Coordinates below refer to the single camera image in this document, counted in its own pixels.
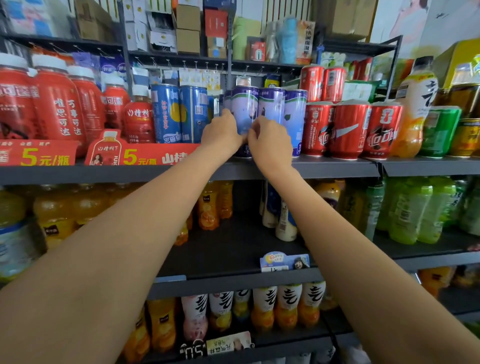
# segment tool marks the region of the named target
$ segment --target red price sign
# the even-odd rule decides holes
[[[129,144],[120,139],[120,130],[107,129],[102,139],[88,147],[85,165],[154,166],[172,165],[191,154],[200,144]]]
[[[73,166],[73,140],[0,140],[0,166]]]

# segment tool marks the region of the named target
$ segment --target purple can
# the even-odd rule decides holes
[[[265,116],[279,124],[285,109],[285,90],[279,87],[261,88],[258,93],[258,115]]]
[[[285,111],[282,124],[287,129],[287,133],[292,141],[292,156],[294,157],[300,155],[306,106],[307,91],[292,90],[285,92]]]
[[[237,86],[232,91],[231,109],[232,115],[237,122],[238,134],[246,134],[257,118],[258,88],[251,86]],[[251,158],[250,149],[244,144],[235,153],[236,157]]]

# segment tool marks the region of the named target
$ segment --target bottle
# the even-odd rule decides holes
[[[377,220],[377,230],[388,231],[390,227],[391,217],[394,210],[392,206],[396,206],[398,200],[398,190],[405,183],[407,178],[404,177],[388,177],[384,179],[385,196],[380,207],[380,214]]]
[[[218,185],[220,218],[231,218],[233,215],[233,181],[219,181]]]
[[[325,288],[325,281],[303,283],[298,312],[299,321],[306,328],[315,326],[320,319],[320,303]]]
[[[338,200],[340,199],[340,188],[334,180],[324,180],[320,182],[314,190],[328,202],[333,209],[336,209]]]
[[[402,244],[415,244],[423,214],[433,194],[426,177],[410,177],[400,188],[396,205],[392,205],[390,238]]]
[[[108,208],[108,194],[93,184],[81,183],[72,208],[75,221],[81,227]]]
[[[181,298],[185,321],[183,335],[187,341],[203,340],[208,329],[206,318],[208,294],[187,296]]]
[[[215,230],[220,224],[216,205],[217,191],[215,181],[208,181],[198,198],[198,225],[203,230]]]
[[[280,218],[275,228],[275,236],[285,242],[292,242],[297,238],[297,224],[288,210],[287,204],[283,200]]]
[[[133,101],[125,106],[125,128],[129,143],[155,143],[152,103],[148,86],[133,85]]]
[[[257,331],[270,331],[275,321],[273,307],[276,300],[277,287],[253,289],[252,324]]]
[[[43,184],[41,190],[33,211],[50,250],[72,235],[78,226],[73,217],[71,193],[62,191],[56,184]]]
[[[385,187],[381,181],[376,181],[368,185],[365,191],[361,191],[363,204],[357,230],[370,241],[373,241],[384,194]]]
[[[11,281],[40,254],[30,235],[25,200],[0,186],[0,280]]]
[[[297,325],[297,306],[300,301],[301,291],[301,283],[278,286],[275,320],[282,330],[290,330]]]
[[[441,288],[446,288],[450,285],[456,267],[437,267],[429,269],[420,269],[418,277],[421,285],[428,293],[438,299],[438,294]]]
[[[412,73],[398,88],[396,102],[403,105],[403,112],[390,149],[391,157],[412,158],[420,151],[423,124],[438,91],[432,63],[432,56],[417,58]]]
[[[232,323],[232,302],[233,291],[222,293],[211,293],[208,295],[210,302],[210,327],[223,332]]]
[[[430,177],[430,183],[433,194],[423,214],[418,240],[435,244],[442,234],[444,222],[448,220],[456,186],[450,177]]]
[[[41,139],[27,69],[25,58],[0,53],[0,78],[5,90],[1,96],[0,139]]]
[[[124,88],[123,78],[115,75],[105,77],[105,92],[103,93],[103,103],[105,112],[107,129],[121,130],[121,136],[125,137],[125,106],[130,102],[130,97]]]
[[[87,153],[87,138],[77,88],[67,74],[67,63],[60,58],[34,54],[38,74],[31,78],[32,97],[42,136],[52,140],[79,143],[77,158]]]
[[[262,224],[270,229],[278,225],[278,216],[282,208],[282,199],[273,186],[264,181],[265,201],[263,203]]]
[[[480,236],[480,181],[475,183],[465,205],[466,208],[458,226],[469,234]]]
[[[152,347],[157,352],[168,352],[177,338],[175,297],[147,301],[147,307],[152,324]]]
[[[187,227],[187,222],[185,222],[182,228],[180,229],[180,233],[178,234],[174,244],[176,246],[181,246],[185,244],[187,241],[188,241],[188,227]]]
[[[466,176],[456,176],[453,178],[455,181],[456,192],[453,198],[453,201],[450,205],[450,213],[448,214],[448,219],[444,223],[444,227],[449,227],[451,225],[458,224],[458,219],[463,212],[466,192],[468,187],[468,181]]]
[[[250,317],[248,301],[252,290],[235,291],[233,294],[233,314],[239,322],[245,322]]]
[[[131,183],[116,183],[114,186],[114,189],[109,193],[108,196],[108,206],[113,206],[121,199],[131,194],[134,190],[134,187]]]
[[[93,71],[87,67],[68,66],[70,79],[77,87],[80,98],[87,143],[99,139],[105,129],[105,105],[102,102],[102,91],[95,83]]]
[[[145,324],[145,309],[142,308],[135,328],[130,334],[122,353],[128,364],[139,363],[150,350],[150,335]]]

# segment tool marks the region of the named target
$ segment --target person's right arm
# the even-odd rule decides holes
[[[260,117],[248,143],[374,363],[480,363],[480,341],[291,166],[283,126]]]

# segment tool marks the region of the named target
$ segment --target green can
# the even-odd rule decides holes
[[[462,109],[458,106],[433,106],[423,125],[419,156],[443,158],[450,149]]]

